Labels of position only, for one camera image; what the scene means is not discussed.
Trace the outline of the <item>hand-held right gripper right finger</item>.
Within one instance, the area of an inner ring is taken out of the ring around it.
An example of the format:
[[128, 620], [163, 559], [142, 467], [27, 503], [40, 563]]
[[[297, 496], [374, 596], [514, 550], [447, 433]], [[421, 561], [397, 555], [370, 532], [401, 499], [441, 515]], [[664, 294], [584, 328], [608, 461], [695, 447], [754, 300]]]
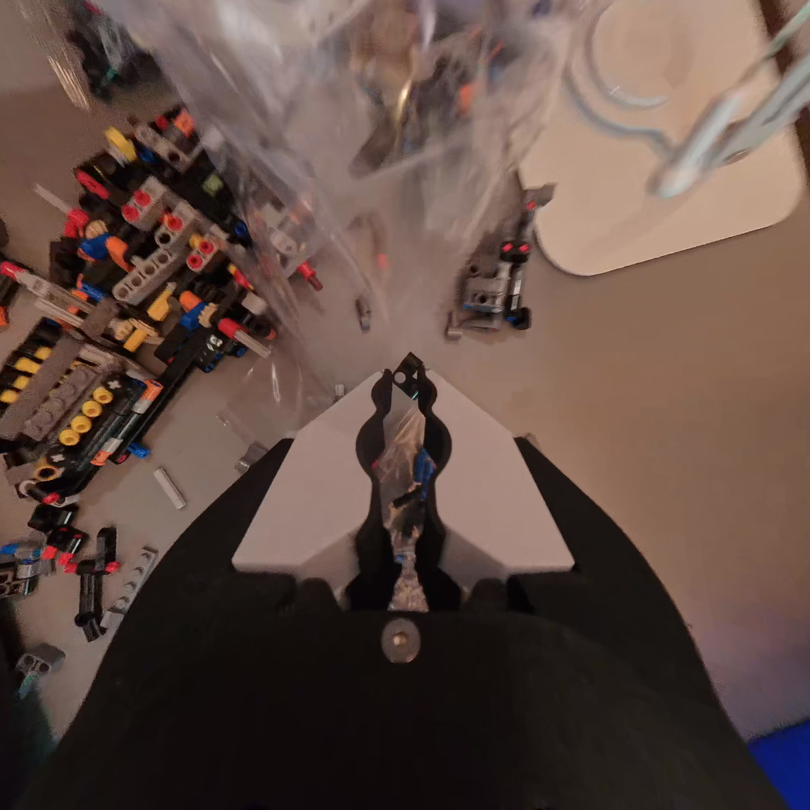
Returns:
[[433, 370], [417, 374], [424, 522], [415, 569], [432, 611], [484, 580], [568, 573], [575, 561], [512, 433]]

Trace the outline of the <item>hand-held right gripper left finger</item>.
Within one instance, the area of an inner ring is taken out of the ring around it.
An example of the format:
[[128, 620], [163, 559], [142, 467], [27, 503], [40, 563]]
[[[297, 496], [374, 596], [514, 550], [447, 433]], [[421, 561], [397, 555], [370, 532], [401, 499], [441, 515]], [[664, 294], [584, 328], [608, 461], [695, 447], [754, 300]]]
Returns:
[[300, 429], [232, 556], [239, 573], [322, 580], [353, 610], [385, 612], [394, 555], [374, 463], [393, 374], [375, 372]]

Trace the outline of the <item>small black teal lego tile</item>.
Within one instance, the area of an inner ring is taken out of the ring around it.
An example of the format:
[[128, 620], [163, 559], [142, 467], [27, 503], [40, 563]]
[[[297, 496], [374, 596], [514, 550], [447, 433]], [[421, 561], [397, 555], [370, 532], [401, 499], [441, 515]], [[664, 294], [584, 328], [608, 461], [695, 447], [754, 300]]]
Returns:
[[411, 401], [418, 400], [420, 393], [420, 373], [424, 362], [410, 351], [393, 371], [393, 384]]

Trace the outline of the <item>black lego chassis assembly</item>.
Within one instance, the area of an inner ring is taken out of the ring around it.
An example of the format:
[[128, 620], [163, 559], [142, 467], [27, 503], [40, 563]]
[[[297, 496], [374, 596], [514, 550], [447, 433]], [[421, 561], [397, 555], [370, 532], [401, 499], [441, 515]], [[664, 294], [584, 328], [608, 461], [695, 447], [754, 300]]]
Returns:
[[2, 363], [2, 479], [63, 505], [103, 467], [150, 451], [138, 438], [168, 385], [117, 351], [43, 317]]

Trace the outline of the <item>grey lego wedge blue pin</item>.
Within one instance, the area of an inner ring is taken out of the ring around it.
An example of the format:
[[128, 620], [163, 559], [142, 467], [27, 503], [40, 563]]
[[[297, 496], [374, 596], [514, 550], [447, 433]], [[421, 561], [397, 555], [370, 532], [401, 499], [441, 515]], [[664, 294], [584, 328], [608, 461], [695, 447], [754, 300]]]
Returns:
[[2, 575], [10, 581], [28, 581], [55, 574], [54, 560], [46, 559], [42, 541], [18, 538], [2, 543]]

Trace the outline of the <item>clear bag mixed lego pieces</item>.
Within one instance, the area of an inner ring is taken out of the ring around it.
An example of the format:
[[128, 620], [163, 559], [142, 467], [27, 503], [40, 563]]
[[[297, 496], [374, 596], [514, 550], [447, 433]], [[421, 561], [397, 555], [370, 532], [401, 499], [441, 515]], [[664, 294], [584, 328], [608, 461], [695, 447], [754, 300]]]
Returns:
[[570, 2], [131, 2], [278, 290], [332, 248], [389, 313], [461, 258], [547, 124]]

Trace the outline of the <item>crumpled bag of lego pins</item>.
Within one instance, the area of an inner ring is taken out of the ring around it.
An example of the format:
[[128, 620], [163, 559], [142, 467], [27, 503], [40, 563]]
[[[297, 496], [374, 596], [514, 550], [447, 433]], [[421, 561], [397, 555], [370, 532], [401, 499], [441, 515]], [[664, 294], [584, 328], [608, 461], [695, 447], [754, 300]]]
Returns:
[[382, 422], [383, 448], [372, 467], [370, 605], [427, 613], [433, 603], [442, 535], [432, 501], [435, 463], [427, 420], [415, 400], [394, 402]]

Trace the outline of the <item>light grey lego axle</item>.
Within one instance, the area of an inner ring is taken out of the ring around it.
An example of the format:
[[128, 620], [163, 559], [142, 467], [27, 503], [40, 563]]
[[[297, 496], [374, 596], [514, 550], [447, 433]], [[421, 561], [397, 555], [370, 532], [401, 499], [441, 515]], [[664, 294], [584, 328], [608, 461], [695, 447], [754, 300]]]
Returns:
[[154, 471], [153, 477], [167, 499], [172, 503], [175, 510], [183, 510], [186, 508], [186, 499], [164, 468], [158, 467]]

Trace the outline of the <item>black angled lego liftarm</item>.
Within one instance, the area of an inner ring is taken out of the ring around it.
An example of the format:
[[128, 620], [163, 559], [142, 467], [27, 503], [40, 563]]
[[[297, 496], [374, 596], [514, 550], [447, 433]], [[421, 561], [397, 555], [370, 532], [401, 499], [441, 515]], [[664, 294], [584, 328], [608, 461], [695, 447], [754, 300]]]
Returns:
[[101, 626], [103, 581], [105, 576], [119, 569], [116, 527], [103, 527], [96, 535], [95, 554], [77, 561], [74, 569], [74, 574], [79, 577], [78, 611], [74, 623], [88, 643], [105, 634]]

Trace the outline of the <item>black lego brick red pins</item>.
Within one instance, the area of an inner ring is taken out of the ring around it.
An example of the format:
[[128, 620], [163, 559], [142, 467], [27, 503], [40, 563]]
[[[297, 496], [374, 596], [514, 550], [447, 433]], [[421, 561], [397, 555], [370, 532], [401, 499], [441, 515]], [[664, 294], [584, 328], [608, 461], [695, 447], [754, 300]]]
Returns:
[[87, 532], [73, 526], [59, 526], [49, 532], [40, 555], [43, 574], [53, 574], [57, 569], [72, 564], [73, 558], [88, 539]]

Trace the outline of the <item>black lego connector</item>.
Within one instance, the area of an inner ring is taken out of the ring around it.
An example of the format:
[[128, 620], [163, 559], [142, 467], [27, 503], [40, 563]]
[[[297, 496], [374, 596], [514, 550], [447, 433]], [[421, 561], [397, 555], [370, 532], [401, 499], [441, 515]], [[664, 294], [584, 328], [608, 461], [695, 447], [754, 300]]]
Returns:
[[67, 505], [39, 504], [27, 521], [27, 526], [35, 532], [49, 535], [57, 528], [71, 525], [76, 520], [78, 510], [79, 505], [77, 503]]

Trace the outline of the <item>pile of loose lego pieces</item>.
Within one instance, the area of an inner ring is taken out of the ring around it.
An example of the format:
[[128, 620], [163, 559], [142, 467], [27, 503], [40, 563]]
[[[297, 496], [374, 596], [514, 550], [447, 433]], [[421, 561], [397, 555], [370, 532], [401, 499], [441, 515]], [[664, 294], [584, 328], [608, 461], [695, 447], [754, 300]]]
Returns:
[[72, 169], [80, 188], [49, 249], [49, 281], [73, 297], [114, 303], [104, 336], [131, 355], [156, 347], [173, 362], [192, 333], [210, 331], [195, 363], [266, 356], [270, 304], [245, 273], [255, 238], [215, 166], [215, 135], [183, 105], [105, 132], [106, 146]]

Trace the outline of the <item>grey lego pin connector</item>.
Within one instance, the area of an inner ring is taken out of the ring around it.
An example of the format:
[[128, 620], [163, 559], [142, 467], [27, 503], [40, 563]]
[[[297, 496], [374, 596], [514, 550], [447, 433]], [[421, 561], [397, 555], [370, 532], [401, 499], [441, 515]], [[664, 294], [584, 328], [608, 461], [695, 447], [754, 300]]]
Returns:
[[66, 658], [60, 648], [41, 643], [22, 653], [15, 663], [15, 672], [23, 677], [29, 675], [40, 677], [58, 670]]

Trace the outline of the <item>white rounded board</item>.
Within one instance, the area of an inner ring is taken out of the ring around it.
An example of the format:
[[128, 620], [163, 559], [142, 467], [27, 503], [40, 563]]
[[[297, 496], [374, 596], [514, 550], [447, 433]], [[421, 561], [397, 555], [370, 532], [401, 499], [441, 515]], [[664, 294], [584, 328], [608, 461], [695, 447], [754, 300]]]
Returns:
[[[573, 57], [588, 104], [603, 116], [663, 130], [679, 143], [804, 3], [774, 2], [786, 18], [767, 24], [768, 2], [587, 2], [564, 67]], [[748, 116], [805, 54], [808, 24], [764, 67], [734, 119]], [[572, 275], [602, 275], [769, 228], [805, 196], [798, 120], [684, 194], [663, 199], [649, 192], [659, 157], [641, 141], [594, 130], [562, 80], [561, 87], [519, 174], [524, 187], [556, 183], [535, 231], [546, 258]]]

